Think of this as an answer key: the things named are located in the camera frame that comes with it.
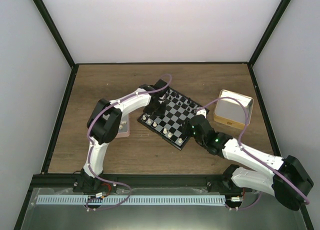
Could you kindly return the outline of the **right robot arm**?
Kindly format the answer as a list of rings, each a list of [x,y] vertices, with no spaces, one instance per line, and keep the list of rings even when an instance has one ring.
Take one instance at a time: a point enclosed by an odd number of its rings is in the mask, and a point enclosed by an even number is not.
[[[231,135],[216,132],[202,114],[185,121],[183,134],[193,137],[209,154],[242,165],[231,165],[225,171],[225,190],[232,192],[239,187],[264,192],[293,211],[310,203],[307,196],[314,183],[296,157],[270,155],[242,144]]]

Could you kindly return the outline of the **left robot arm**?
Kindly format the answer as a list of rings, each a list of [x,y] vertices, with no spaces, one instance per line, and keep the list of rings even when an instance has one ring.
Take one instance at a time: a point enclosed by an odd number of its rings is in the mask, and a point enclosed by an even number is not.
[[[87,122],[89,150],[80,172],[89,191],[97,192],[102,186],[103,161],[109,143],[118,134],[122,117],[142,107],[146,107],[148,115],[163,115],[166,108],[164,99],[169,85],[169,82],[159,79],[156,84],[143,84],[121,98],[111,101],[102,98],[97,102]]]

